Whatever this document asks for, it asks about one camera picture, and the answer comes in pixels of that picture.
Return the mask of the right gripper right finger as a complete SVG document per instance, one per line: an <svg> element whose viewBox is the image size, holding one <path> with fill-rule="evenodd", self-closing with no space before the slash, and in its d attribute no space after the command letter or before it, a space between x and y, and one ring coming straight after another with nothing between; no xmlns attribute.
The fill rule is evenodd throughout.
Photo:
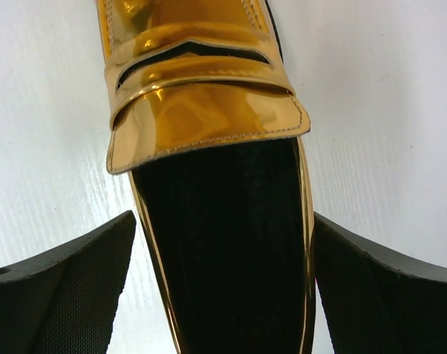
<svg viewBox="0 0 447 354"><path fill-rule="evenodd" d="M447 268L314 220L316 281L335 353L447 353Z"/></svg>

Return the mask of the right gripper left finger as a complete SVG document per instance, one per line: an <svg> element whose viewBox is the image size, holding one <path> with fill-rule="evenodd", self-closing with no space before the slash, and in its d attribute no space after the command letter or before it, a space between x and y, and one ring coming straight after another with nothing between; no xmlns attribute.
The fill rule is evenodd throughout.
<svg viewBox="0 0 447 354"><path fill-rule="evenodd" d="M136 218L0 268L0 353L106 353Z"/></svg>

